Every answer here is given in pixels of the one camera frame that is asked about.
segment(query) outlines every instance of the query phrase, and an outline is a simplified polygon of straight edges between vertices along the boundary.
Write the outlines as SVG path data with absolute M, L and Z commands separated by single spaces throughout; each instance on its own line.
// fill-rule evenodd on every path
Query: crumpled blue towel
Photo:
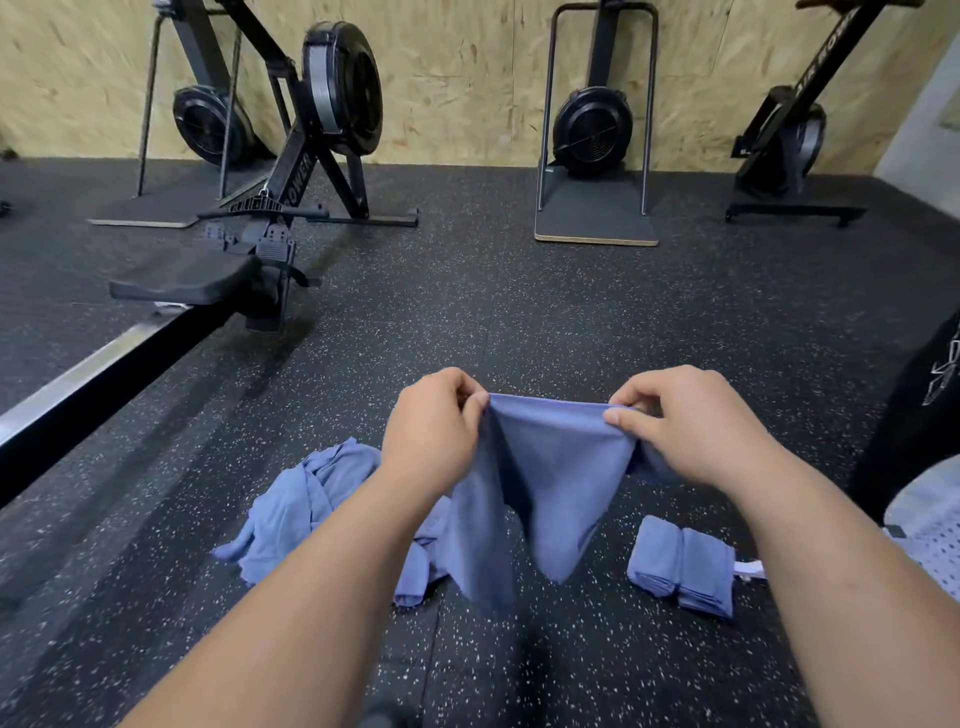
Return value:
M 627 578 L 653 596 L 670 596 L 680 583 L 684 537 L 680 528 L 656 516 L 644 516 L 627 564 Z
M 276 477 L 253 501 L 247 522 L 233 541 L 213 556 L 240 565 L 248 585 L 262 581 L 284 557 L 323 523 L 380 465 L 380 450 L 354 438 L 308 455 Z M 400 606 L 416 606 L 427 584 L 445 575 L 433 566 L 434 543 L 446 521 L 449 498 L 434 506 L 417 531 L 396 586 Z
M 677 603 L 717 617 L 733 617 L 733 546 L 684 529 L 684 557 Z
M 627 472 L 676 482 L 648 443 L 607 425 L 607 404 L 492 394 L 473 466 L 453 490 L 437 562 L 491 619 L 515 602 L 506 508 L 516 511 L 534 565 L 563 582 Z

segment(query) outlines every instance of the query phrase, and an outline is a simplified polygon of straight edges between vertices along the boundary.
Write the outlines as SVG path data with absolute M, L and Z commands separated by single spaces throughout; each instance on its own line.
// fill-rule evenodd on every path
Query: rowing machine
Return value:
M 727 207 L 730 222 L 744 212 L 837 217 L 846 227 L 863 216 L 863 207 L 811 205 L 800 202 L 804 178 L 820 154 L 827 115 L 816 99 L 887 5 L 918 8 L 924 0 L 797 0 L 798 10 L 829 7 L 840 20 L 793 86 L 767 92 L 746 131 L 733 143 L 731 157 L 745 158 L 736 173 L 734 193 L 750 202 Z
M 110 282 L 113 298 L 162 302 L 159 311 L 0 415 L 0 507 L 234 313 L 246 317 L 248 328 L 280 331 L 291 281 L 313 284 L 294 266 L 296 218 L 403 227 L 418 222 L 415 209 L 370 213 L 360 156 L 379 142 L 382 97 L 372 50 L 359 29 L 343 22 L 314 26 L 303 44 L 301 79 L 244 0 L 218 2 L 266 63 L 288 131 L 283 150 L 255 197 L 199 215 L 213 221 L 197 245 L 164 252 Z M 293 100 L 293 122 L 281 80 Z M 348 177 L 334 152 L 347 157 Z M 300 207 L 318 162 L 347 215 Z M 224 216 L 246 218 L 239 236 L 214 220 Z

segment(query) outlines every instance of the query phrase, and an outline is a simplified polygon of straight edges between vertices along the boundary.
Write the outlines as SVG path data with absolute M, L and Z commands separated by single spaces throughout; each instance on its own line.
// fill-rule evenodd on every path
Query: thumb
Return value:
M 604 422 L 632 432 L 641 440 L 657 444 L 662 422 L 659 417 L 645 415 L 639 410 L 611 407 L 603 413 Z
M 480 427 L 480 420 L 483 418 L 483 411 L 487 408 L 487 402 L 490 401 L 490 395 L 486 392 L 474 392 L 464 402 L 464 422 L 470 428 L 470 432 L 476 434 Z

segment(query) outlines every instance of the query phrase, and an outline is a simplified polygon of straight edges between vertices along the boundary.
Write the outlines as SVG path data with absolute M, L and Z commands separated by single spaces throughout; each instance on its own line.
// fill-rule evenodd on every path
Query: plywood wall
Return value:
M 559 0 L 251 0 L 297 59 L 319 19 L 356 23 L 377 55 L 386 121 L 375 161 L 536 164 L 549 18 Z M 791 84 L 835 22 L 788 0 L 664 0 L 653 164 L 729 170 L 733 137 L 770 85 Z M 149 0 L 0 3 L 0 121 L 24 156 L 131 157 L 139 134 L 153 11 Z M 232 32 L 215 18 L 225 56 Z M 559 104 L 583 82 L 591 17 L 565 16 L 555 83 Z M 820 171 L 870 173 L 960 27 L 960 2 L 888 8 L 825 92 Z M 189 158 L 169 106 L 191 83 L 176 34 L 161 46 L 151 154 Z M 625 13 L 612 83 L 642 134 L 649 21 Z M 241 96 L 269 145 L 281 142 L 262 64 L 248 47 Z M 639 160 L 634 144 L 630 162 Z

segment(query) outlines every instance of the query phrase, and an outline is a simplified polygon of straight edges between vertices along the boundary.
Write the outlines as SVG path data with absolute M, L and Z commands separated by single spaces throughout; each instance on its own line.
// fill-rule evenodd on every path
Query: forearm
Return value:
M 785 449 L 723 489 L 754 534 L 821 722 L 955 725 L 960 606 Z
M 254 587 L 124 726 L 343 726 L 434 498 L 375 473 Z

